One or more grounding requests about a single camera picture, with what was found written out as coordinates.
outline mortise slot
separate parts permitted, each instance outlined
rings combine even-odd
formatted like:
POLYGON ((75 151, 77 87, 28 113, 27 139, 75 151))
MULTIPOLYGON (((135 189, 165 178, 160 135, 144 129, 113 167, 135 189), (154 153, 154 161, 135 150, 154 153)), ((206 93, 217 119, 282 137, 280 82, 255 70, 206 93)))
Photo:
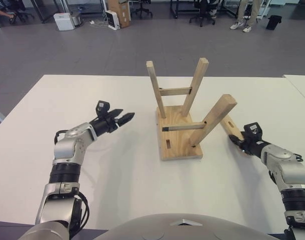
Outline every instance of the mortise slot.
POLYGON ((167 149, 171 149, 171 141, 169 139, 166 140, 167 149))
POLYGON ((228 123, 229 123, 229 125, 230 125, 232 128, 234 128, 234 125, 232 124, 231 121, 229 121, 228 123))

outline black trash can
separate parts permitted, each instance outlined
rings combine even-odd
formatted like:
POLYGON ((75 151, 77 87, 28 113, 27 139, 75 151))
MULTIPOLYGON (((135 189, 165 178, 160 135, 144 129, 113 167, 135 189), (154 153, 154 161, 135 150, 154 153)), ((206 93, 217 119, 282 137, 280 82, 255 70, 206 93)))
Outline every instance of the black trash can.
POLYGON ((277 24, 281 24, 282 23, 282 16, 278 16, 278 15, 271 15, 269 19, 269 22, 266 26, 266 29, 268 30, 275 30, 277 24))

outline upside-down wooden stool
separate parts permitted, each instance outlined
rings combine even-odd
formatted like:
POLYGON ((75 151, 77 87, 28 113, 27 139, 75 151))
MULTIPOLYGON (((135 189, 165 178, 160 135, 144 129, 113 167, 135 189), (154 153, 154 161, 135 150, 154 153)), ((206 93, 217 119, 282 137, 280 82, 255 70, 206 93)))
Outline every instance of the upside-down wooden stool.
POLYGON ((160 89, 152 61, 146 66, 157 100, 157 127, 161 160, 202 158, 199 143, 237 104, 230 94, 224 94, 200 122, 193 122, 189 110, 205 75, 209 62, 199 59, 190 87, 160 89), (187 95, 183 105, 164 106, 162 96, 187 95))

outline small white table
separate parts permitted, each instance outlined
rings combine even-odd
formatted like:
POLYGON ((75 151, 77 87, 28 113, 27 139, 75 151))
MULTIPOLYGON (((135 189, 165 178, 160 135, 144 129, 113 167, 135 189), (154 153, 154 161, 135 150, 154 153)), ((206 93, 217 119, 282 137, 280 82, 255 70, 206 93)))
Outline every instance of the small white table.
MULTIPOLYGON (((179 88, 191 79, 158 81, 179 88)), ((264 140, 301 154, 305 165, 305 98, 286 78, 205 77, 193 120, 202 120, 222 94, 238 102, 230 116, 240 128, 258 122, 264 140)), ((163 101, 180 105, 184 98, 163 101)), ((111 229, 159 213, 209 215, 264 233, 288 227, 268 170, 259 158, 240 154, 220 125, 201 142, 202 159, 160 161, 157 103, 147 76, 43 76, 0 124, 0 221, 34 223, 55 133, 92 120, 98 100, 135 117, 86 152, 79 179, 90 206, 86 228, 111 229)))

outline white box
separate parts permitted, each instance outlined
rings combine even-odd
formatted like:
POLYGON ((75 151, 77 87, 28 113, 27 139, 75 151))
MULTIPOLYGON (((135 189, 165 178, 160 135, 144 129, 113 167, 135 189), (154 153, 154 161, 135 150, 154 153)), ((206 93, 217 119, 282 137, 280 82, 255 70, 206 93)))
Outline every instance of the white box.
POLYGON ((118 30, 121 28, 119 25, 117 13, 115 13, 114 11, 108 10, 108 11, 106 11, 106 15, 107 15, 107 20, 108 20, 108 27, 110 27, 113 30, 118 30))
POLYGON ((53 18, 57 24, 59 31, 67 31, 75 29, 75 25, 70 13, 56 13, 53 18))

